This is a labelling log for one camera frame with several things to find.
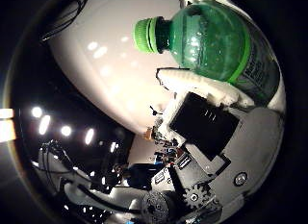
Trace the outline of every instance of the bottle label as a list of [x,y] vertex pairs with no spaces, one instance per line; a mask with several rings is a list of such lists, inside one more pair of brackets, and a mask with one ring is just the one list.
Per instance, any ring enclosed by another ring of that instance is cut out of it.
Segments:
[[250,56],[235,87],[250,96],[256,105],[267,105],[279,85],[279,67],[262,32],[248,21],[245,25],[250,34]]

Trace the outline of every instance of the bolt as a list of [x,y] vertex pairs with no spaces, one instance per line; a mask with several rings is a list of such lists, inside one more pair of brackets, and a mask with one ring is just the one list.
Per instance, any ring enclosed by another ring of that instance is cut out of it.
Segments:
[[247,181],[247,174],[242,172],[242,173],[239,173],[235,179],[234,179],[234,184],[235,186],[237,187],[240,187],[242,186],[245,182]]
[[198,195],[196,195],[195,193],[193,193],[192,196],[191,196],[191,200],[192,200],[193,202],[195,202],[196,200],[198,200]]

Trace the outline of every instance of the gear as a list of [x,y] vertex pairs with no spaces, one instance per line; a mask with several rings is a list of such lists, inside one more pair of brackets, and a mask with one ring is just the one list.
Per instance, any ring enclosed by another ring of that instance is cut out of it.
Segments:
[[210,199],[207,189],[201,184],[186,188],[183,196],[187,206],[197,210],[206,205],[207,201]]

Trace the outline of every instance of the green bottle cap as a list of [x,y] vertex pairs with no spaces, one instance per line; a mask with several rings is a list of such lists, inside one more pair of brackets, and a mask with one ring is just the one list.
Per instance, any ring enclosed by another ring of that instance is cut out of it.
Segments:
[[134,41],[138,50],[159,53],[156,45],[155,27],[158,17],[140,20],[135,25]]

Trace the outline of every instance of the water bottle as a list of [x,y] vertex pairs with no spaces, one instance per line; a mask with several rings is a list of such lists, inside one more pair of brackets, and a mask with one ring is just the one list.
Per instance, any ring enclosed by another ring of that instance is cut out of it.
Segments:
[[227,82],[259,106],[269,103],[279,85],[279,67],[262,32],[214,0],[188,5],[171,20],[138,21],[134,41],[142,52],[169,51],[180,67]]

